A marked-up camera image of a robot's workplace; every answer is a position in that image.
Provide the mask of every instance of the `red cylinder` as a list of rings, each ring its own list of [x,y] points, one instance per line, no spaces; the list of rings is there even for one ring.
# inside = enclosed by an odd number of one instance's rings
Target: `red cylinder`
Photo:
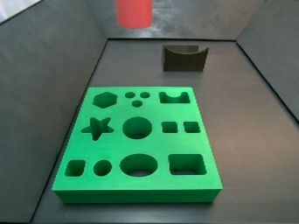
[[[116,0],[117,24],[142,29],[152,25],[153,0]]]

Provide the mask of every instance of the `shape sorter board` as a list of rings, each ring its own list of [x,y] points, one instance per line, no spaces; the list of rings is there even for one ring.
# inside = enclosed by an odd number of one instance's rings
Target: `shape sorter board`
[[[189,87],[92,87],[52,190],[64,203],[210,202],[221,189]]]

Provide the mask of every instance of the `large circle hole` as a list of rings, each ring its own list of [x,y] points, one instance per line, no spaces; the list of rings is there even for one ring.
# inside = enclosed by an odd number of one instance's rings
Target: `large circle hole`
[[[156,171],[157,162],[153,157],[145,154],[134,154],[122,159],[120,169],[125,175],[141,178]]]
[[[146,92],[142,92],[141,94],[140,94],[140,96],[141,96],[141,98],[148,98],[149,97],[149,94],[146,93]]]
[[[132,139],[142,139],[152,132],[152,124],[142,117],[129,118],[122,125],[122,132]]]
[[[109,174],[112,164],[106,160],[100,160],[93,166],[93,172],[97,176],[104,177]]]
[[[125,93],[125,98],[130,99],[136,96],[136,94],[133,92],[128,92]]]
[[[141,101],[133,101],[132,102],[132,106],[136,107],[136,108],[138,108],[138,107],[142,106],[142,102]]]

